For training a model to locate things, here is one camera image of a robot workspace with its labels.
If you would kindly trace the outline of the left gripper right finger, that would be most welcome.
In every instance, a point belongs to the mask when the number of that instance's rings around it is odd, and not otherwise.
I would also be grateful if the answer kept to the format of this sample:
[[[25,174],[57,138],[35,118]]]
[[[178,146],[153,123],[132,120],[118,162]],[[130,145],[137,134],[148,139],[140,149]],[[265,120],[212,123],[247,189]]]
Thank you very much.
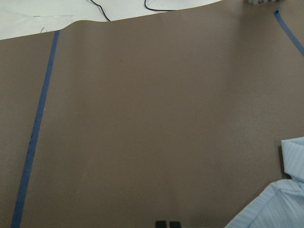
[[[180,228],[180,222],[179,221],[170,221],[169,228]]]

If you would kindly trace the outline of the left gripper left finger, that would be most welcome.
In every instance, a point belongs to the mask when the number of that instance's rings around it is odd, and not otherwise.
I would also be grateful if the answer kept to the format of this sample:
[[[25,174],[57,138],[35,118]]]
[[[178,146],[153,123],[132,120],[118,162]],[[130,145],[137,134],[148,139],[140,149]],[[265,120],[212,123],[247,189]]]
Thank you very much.
[[[156,221],[155,228],[166,228],[166,221],[165,220]]]

